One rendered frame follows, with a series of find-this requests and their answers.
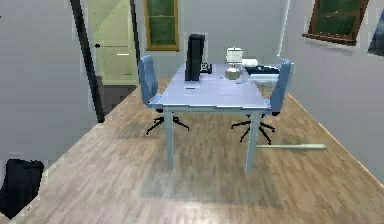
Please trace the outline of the pale blue table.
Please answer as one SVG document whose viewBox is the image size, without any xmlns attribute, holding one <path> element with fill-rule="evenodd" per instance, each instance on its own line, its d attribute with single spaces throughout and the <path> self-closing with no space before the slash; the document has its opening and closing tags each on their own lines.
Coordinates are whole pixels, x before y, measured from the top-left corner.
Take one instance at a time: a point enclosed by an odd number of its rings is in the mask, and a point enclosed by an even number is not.
<svg viewBox="0 0 384 224">
<path fill-rule="evenodd" d="M 262 96 L 257 86 L 245 78 L 228 80 L 224 77 L 225 66 L 214 65 L 211 74 L 203 74 L 199 81 L 184 80 L 184 67 L 176 72 L 165 91 L 161 93 L 164 109 L 164 127 L 168 168 L 173 168 L 173 113 L 202 112 L 250 115 L 250 137 L 244 172 L 252 169 L 257 146 L 258 127 L 261 115 L 270 109 L 270 104 Z"/>
</svg>

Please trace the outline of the blue office chair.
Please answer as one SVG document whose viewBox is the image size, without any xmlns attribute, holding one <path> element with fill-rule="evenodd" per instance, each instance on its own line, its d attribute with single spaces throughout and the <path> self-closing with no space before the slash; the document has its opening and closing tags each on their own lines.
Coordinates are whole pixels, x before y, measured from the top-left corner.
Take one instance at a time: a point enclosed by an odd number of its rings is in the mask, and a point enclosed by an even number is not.
<svg viewBox="0 0 384 224">
<path fill-rule="evenodd" d="M 282 63 L 279 66 L 280 68 L 280 73 L 278 80 L 276 81 L 276 84 L 274 86 L 274 89 L 270 95 L 270 98 L 267 98 L 267 102 L 270 104 L 270 109 L 267 110 L 265 113 L 262 114 L 261 119 L 263 119 L 266 115 L 271 115 L 271 116 L 278 116 L 282 110 L 283 103 L 284 103 L 284 97 L 287 92 L 288 84 L 291 81 L 291 72 L 292 72 L 292 65 L 293 63 L 289 59 L 282 59 Z M 250 124 L 251 120 L 247 121 L 241 121 L 238 123 L 234 123 L 231 126 L 231 129 L 233 129 L 235 126 L 241 126 L 241 125 L 247 125 L 248 128 L 244 132 L 244 134 L 240 138 L 240 142 L 243 141 L 244 137 L 248 134 L 250 131 Z M 263 121 L 259 122 L 259 131 L 262 133 L 262 135 L 265 137 L 267 140 L 268 145 L 272 144 L 272 141 L 268 134 L 265 132 L 264 128 L 271 129 L 272 132 L 275 132 L 275 127 L 270 126 Z"/>
<path fill-rule="evenodd" d="M 158 92 L 158 79 L 151 55 L 146 55 L 139 59 L 138 75 L 143 104 L 147 108 L 154 109 L 159 114 L 163 113 L 167 105 L 161 102 L 163 95 Z"/>
</svg>

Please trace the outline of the black upright box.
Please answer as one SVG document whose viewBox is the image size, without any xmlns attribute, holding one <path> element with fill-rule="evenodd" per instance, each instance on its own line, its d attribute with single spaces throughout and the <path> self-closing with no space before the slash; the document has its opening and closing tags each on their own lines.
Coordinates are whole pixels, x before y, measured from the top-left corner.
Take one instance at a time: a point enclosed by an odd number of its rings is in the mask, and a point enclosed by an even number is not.
<svg viewBox="0 0 384 224">
<path fill-rule="evenodd" d="M 204 52 L 205 36 L 191 34 L 188 40 L 187 61 L 185 70 L 186 81 L 198 81 Z"/>
</svg>

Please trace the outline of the white shade table lamp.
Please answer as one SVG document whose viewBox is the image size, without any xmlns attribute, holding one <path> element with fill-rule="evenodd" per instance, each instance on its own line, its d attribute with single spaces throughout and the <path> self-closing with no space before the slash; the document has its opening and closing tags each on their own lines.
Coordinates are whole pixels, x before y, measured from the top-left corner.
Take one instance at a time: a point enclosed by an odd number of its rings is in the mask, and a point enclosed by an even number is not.
<svg viewBox="0 0 384 224">
<path fill-rule="evenodd" d="M 229 80 L 239 79 L 242 74 L 242 56 L 243 50 L 237 47 L 230 47 L 226 51 L 226 63 L 228 65 L 225 71 L 225 77 Z"/>
</svg>

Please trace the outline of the bed with dark blue cover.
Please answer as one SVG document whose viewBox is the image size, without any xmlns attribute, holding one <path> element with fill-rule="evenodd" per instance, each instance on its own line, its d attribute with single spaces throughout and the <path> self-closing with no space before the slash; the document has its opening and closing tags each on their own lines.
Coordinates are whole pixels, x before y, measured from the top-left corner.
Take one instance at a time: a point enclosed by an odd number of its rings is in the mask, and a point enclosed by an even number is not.
<svg viewBox="0 0 384 224">
<path fill-rule="evenodd" d="M 249 74 L 250 80 L 259 83 L 275 83 L 280 73 L 278 66 L 260 63 L 256 67 L 244 67 L 244 69 Z"/>
</svg>

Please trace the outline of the light wood framed window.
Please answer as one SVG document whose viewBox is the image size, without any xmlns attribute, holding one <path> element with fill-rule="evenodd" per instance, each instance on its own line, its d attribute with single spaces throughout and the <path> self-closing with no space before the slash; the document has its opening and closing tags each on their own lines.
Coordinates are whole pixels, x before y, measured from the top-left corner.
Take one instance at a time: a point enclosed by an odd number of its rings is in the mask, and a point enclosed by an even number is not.
<svg viewBox="0 0 384 224">
<path fill-rule="evenodd" d="M 148 51 L 179 51 L 178 0 L 143 0 Z"/>
</svg>

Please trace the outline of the pale green baseball bat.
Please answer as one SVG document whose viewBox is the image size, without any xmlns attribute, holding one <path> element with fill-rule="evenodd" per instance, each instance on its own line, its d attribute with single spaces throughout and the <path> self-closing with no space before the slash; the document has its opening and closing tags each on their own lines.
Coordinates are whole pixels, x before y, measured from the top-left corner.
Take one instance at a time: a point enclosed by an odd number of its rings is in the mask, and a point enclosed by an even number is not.
<svg viewBox="0 0 384 224">
<path fill-rule="evenodd" d="M 298 144 L 298 145 L 257 145 L 256 148 L 285 148 L 303 150 L 326 150 L 325 144 Z"/>
</svg>

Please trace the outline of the pale green room door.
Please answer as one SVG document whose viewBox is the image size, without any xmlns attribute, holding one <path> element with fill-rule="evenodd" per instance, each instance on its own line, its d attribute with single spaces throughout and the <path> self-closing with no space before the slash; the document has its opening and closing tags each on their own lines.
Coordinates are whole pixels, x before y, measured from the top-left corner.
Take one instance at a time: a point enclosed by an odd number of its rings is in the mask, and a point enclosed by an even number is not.
<svg viewBox="0 0 384 224">
<path fill-rule="evenodd" d="M 136 48 L 129 0 L 88 0 L 98 73 L 104 85 L 137 85 Z"/>
</svg>

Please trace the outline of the dark wood framed window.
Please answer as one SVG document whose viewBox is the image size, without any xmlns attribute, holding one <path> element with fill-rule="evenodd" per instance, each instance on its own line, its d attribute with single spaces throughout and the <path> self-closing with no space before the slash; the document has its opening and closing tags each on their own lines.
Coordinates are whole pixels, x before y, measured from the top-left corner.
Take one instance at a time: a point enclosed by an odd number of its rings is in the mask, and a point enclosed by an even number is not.
<svg viewBox="0 0 384 224">
<path fill-rule="evenodd" d="M 369 0 L 315 0 L 303 37 L 355 46 Z"/>
</svg>

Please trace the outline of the black bag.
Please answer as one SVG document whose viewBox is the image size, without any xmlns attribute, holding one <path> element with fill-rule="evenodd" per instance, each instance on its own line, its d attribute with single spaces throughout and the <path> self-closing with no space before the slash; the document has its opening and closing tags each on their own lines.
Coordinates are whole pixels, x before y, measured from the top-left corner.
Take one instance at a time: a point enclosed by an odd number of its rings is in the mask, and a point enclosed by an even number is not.
<svg viewBox="0 0 384 224">
<path fill-rule="evenodd" d="M 44 164 L 38 160 L 9 159 L 0 188 L 0 212 L 7 218 L 15 217 L 37 195 Z"/>
</svg>

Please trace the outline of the dark framed wall picture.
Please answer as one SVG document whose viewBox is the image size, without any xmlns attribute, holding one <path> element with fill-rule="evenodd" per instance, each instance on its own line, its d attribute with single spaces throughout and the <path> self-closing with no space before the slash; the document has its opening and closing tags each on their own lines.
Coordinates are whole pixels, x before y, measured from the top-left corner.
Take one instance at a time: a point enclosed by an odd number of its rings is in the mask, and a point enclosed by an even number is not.
<svg viewBox="0 0 384 224">
<path fill-rule="evenodd" d="M 384 57 L 384 9 L 379 17 L 379 21 L 368 48 L 368 53 Z"/>
</svg>

